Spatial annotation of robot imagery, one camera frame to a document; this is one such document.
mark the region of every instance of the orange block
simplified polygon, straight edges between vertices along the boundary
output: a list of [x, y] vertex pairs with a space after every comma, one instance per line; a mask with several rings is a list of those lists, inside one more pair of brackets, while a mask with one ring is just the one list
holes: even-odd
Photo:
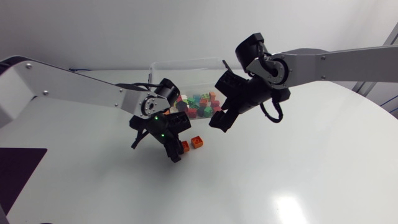
[[199, 105], [201, 107], [207, 107], [207, 99], [201, 99]]
[[210, 101], [216, 100], [216, 93], [209, 92], [209, 96], [210, 96]]
[[192, 142], [194, 149], [197, 149], [203, 145], [203, 140], [200, 138], [200, 136], [196, 136], [196, 137], [192, 138], [191, 142]]
[[184, 152], [189, 152], [190, 147], [189, 147], [188, 142], [187, 141], [182, 141], [181, 144], [182, 144], [182, 147], [184, 148]]

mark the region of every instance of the white table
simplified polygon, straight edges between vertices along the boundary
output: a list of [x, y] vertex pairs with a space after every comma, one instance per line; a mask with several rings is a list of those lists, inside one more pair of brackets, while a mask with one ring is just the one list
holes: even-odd
[[[111, 72], [93, 77], [131, 82]], [[135, 71], [135, 82], [147, 71]], [[398, 223], [398, 121], [330, 82], [291, 88], [285, 118], [260, 108], [223, 133], [192, 121], [205, 145], [176, 164], [152, 136], [136, 150], [131, 115], [37, 98], [0, 129], [0, 147], [48, 152], [11, 223]]]

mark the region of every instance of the green block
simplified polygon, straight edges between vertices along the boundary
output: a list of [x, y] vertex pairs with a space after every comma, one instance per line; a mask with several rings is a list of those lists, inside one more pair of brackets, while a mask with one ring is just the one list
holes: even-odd
[[207, 101], [210, 101], [210, 96], [209, 96], [208, 93], [202, 94], [202, 95], [201, 95], [201, 98], [202, 98], [202, 99], [207, 99]]
[[213, 110], [211, 109], [211, 107], [209, 107], [209, 106], [206, 107], [205, 111], [204, 111], [204, 114], [203, 114], [203, 117], [209, 118], [211, 116], [212, 112], [213, 112]]
[[189, 106], [189, 108], [191, 108], [191, 109], [199, 109], [199, 106], [198, 105], [191, 105], [191, 106]]
[[194, 98], [188, 98], [188, 105], [192, 106], [196, 103], [196, 100]]

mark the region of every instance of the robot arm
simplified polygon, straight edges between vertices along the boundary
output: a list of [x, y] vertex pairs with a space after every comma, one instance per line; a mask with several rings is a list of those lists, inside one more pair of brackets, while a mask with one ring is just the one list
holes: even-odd
[[[239, 44], [235, 53], [251, 79], [245, 80], [228, 69], [218, 80], [215, 87], [227, 96], [221, 109], [227, 112], [218, 111], [210, 126], [224, 132], [239, 114], [257, 105], [271, 121], [280, 122], [283, 112], [279, 103], [289, 99], [288, 87], [318, 80], [398, 82], [396, 45], [336, 52], [297, 49], [271, 55], [257, 33]], [[262, 104], [271, 98], [278, 118], [271, 117]]]
[[130, 127], [138, 131], [133, 148], [147, 134], [152, 134], [165, 146], [171, 160], [177, 162], [178, 155], [183, 153], [178, 133], [190, 128], [190, 122], [184, 112], [170, 115], [163, 112], [179, 94], [168, 79], [159, 85], [113, 85], [28, 58], [12, 57], [0, 62], [0, 128], [15, 119], [36, 96], [116, 107], [133, 114]]

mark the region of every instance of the black cable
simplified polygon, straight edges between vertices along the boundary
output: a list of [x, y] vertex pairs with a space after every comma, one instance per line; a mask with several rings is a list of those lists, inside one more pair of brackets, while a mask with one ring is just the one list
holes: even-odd
[[77, 72], [77, 71], [91, 71], [91, 70], [90, 69], [85, 69], [85, 68], [69, 68], [69, 71]]
[[278, 112], [279, 118], [273, 118], [271, 115], [269, 115], [269, 113], [267, 112], [263, 103], [260, 104], [260, 107], [261, 107], [262, 112], [265, 114], [265, 116], [270, 121], [272, 121], [274, 123], [279, 123], [284, 118], [284, 114], [282, 112], [282, 108], [280, 107], [279, 103], [273, 103], [273, 105], [274, 105], [275, 110]]
[[144, 133], [138, 132], [137, 138], [136, 138], [136, 140], [133, 142], [133, 144], [131, 145], [131, 147], [132, 147], [133, 149], [136, 149], [138, 143], [139, 143], [143, 138], [145, 138], [148, 134], [149, 134], [148, 131], [146, 131], [146, 132], [144, 132]]
[[136, 86], [145, 86], [145, 87], [163, 87], [162, 84], [150, 84], [150, 83], [133, 83]]

